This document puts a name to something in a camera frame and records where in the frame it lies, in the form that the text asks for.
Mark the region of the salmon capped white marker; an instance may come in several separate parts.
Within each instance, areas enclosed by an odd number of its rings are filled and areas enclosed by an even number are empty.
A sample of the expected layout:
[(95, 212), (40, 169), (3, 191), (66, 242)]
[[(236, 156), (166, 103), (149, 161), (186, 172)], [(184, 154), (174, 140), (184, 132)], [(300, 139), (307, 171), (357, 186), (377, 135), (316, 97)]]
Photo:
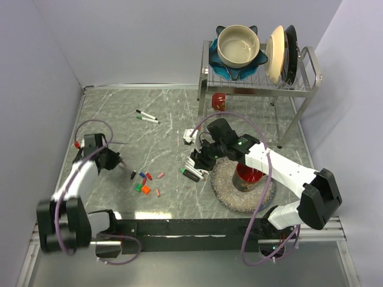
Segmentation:
[(195, 169), (195, 168), (194, 168), (193, 166), (191, 166), (189, 163), (185, 163), (185, 168), (186, 168), (189, 172), (191, 172), (191, 173), (193, 173), (194, 175), (196, 175), (199, 179), (201, 179), (201, 180), (205, 180), (205, 177), (204, 177), (203, 173), (200, 172), (199, 170)]

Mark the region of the green and black highlighter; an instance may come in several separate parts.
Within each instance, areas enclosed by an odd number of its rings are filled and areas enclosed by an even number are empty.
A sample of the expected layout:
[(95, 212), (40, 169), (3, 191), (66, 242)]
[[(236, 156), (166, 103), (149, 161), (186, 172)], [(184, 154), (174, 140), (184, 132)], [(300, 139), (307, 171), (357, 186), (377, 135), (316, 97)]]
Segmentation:
[(182, 173), (182, 175), (184, 175), (185, 177), (191, 179), (194, 182), (199, 182), (200, 181), (200, 178), (198, 176), (196, 176), (194, 173), (192, 173), (191, 171), (187, 170), (186, 168), (180, 168), (180, 172)]

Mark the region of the green highlighter cap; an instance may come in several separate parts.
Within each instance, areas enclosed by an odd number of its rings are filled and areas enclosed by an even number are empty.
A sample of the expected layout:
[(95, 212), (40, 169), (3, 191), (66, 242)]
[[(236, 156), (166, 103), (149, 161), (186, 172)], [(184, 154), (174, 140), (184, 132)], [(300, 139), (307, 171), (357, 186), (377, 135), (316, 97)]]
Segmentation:
[(136, 184), (136, 185), (135, 185), (135, 190), (136, 190), (137, 192), (141, 192), (141, 190), (142, 190), (142, 184)]

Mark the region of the orange highlighter cap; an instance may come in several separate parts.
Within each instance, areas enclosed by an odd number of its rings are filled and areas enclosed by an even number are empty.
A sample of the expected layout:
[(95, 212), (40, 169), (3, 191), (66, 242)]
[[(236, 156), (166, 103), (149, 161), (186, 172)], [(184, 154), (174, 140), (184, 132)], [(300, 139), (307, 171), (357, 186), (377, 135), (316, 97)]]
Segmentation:
[(148, 186), (144, 185), (144, 186), (141, 188), (141, 191), (142, 191), (144, 194), (148, 194), (148, 193), (151, 191), (151, 189), (150, 189)]

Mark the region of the green capped white marker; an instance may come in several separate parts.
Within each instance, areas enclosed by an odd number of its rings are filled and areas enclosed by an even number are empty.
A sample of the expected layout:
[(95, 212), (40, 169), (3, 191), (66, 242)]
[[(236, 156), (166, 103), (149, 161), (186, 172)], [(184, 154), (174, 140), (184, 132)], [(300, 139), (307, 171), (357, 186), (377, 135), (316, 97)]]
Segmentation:
[(136, 116), (136, 119), (142, 120), (142, 121), (147, 121), (150, 123), (160, 124), (160, 121), (158, 121), (158, 120), (154, 120), (154, 119), (146, 118), (146, 117), (142, 117), (142, 116)]

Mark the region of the black capped white marker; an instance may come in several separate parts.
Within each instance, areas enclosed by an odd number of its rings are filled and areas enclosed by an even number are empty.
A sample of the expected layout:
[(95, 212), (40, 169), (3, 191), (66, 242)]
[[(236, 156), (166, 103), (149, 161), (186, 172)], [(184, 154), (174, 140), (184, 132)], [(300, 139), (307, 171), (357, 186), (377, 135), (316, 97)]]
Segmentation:
[(152, 116), (152, 115), (150, 115), (150, 114), (148, 114), (148, 113), (146, 113), (146, 112), (144, 112), (144, 111), (141, 111), (141, 110), (136, 109), (136, 112), (139, 113), (139, 114), (141, 114), (141, 115), (143, 115), (144, 117), (149, 118), (149, 119), (152, 119), (152, 120), (158, 120), (156, 117), (154, 117), (154, 116)]

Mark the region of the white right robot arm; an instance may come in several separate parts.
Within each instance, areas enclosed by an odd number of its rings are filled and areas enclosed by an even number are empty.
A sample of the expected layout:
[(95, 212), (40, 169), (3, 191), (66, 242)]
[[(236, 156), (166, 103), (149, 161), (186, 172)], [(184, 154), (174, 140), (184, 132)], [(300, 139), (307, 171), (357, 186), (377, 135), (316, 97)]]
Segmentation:
[(237, 135), (224, 118), (208, 125), (213, 142), (200, 142), (197, 129), (184, 131), (185, 144), (194, 144), (191, 159), (197, 169), (210, 171), (217, 159), (226, 157), (250, 169), (258, 170), (292, 191), (298, 200), (276, 206), (262, 223), (263, 234), (277, 237), (283, 229), (305, 224), (321, 230), (342, 204), (342, 197), (334, 174), (327, 170), (299, 165), (265, 147), (259, 139)]

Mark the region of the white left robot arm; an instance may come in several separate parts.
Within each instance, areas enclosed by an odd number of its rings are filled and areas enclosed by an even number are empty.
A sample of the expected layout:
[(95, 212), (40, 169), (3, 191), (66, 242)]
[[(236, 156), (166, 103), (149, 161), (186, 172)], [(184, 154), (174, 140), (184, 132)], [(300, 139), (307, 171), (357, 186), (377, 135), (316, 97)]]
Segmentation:
[(43, 252), (64, 251), (74, 254), (89, 246), (98, 234), (114, 239), (119, 226), (111, 209), (87, 213), (82, 201), (101, 170), (113, 170), (121, 162), (120, 154), (107, 146), (102, 133), (84, 136), (72, 169), (62, 186), (37, 204), (39, 243)]

